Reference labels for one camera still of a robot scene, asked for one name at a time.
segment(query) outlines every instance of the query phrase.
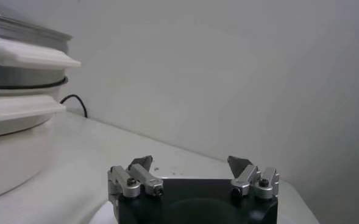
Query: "black cable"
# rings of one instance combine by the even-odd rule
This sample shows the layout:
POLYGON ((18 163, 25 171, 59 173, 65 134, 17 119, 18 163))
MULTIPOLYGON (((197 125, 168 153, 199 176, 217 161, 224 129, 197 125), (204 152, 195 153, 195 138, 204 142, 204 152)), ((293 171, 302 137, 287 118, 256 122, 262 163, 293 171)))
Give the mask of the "black cable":
POLYGON ((82 100, 78 95, 76 95, 76 94, 70 94, 70 95, 64 97, 64 99, 62 99, 62 101, 60 101, 60 103, 63 104, 66 100, 68 100, 69 98, 72 98, 72 97, 75 97, 75 98, 77 98, 77 99, 79 100, 80 104, 81 104, 82 107, 83 107, 84 117, 85 117, 85 118, 88 118, 86 106, 84 105, 83 100, 82 100))

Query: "stainless steel pot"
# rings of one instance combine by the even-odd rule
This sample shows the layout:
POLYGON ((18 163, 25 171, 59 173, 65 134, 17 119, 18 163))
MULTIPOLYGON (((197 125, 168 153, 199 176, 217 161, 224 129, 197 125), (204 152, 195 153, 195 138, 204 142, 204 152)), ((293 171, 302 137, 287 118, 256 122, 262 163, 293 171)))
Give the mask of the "stainless steel pot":
MULTIPOLYGON (((67 53, 71 36, 0 14, 0 38, 67 53)), ((0 89, 47 88, 65 81, 64 68, 0 66, 0 89)))
POLYGON ((66 55, 71 38, 0 13, 0 135, 65 110, 58 103, 59 89, 68 81, 65 69, 80 65, 66 55))

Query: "table surface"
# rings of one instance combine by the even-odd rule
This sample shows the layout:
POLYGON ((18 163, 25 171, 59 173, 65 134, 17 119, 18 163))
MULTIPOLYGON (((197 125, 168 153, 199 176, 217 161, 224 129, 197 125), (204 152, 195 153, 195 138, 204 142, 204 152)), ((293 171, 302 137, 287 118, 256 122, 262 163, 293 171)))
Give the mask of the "table surface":
MULTIPOLYGON (((38 175, 0 196, 2 224, 89 223, 107 201, 108 168, 125 167, 145 155, 153 156, 151 172, 158 177, 232 178, 223 161, 76 114, 58 114, 50 122, 53 156, 38 175)), ((108 208, 106 204, 98 214, 108 208)), ((284 181, 280 183, 279 223, 318 224, 297 191, 284 181)))

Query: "white pot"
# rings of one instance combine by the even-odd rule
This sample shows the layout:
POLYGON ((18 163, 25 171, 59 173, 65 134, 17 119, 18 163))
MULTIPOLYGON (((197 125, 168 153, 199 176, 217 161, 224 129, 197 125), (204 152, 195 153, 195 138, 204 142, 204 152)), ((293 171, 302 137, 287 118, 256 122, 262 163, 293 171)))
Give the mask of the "white pot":
POLYGON ((51 120, 28 130, 0 136, 0 194, 39 172, 49 160, 51 120))
POLYGON ((0 135, 42 124, 55 112, 65 110, 57 102, 60 87, 0 89, 0 135))

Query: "white plastic handle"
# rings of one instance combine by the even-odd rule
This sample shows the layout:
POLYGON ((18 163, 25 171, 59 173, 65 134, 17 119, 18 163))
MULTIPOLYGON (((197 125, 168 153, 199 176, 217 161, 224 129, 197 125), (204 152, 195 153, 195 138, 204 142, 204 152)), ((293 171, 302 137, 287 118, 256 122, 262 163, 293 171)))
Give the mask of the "white plastic handle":
POLYGON ((0 97, 0 121, 65 111, 51 96, 0 97))
POLYGON ((80 62, 53 48, 0 38, 0 66, 61 70, 80 62))

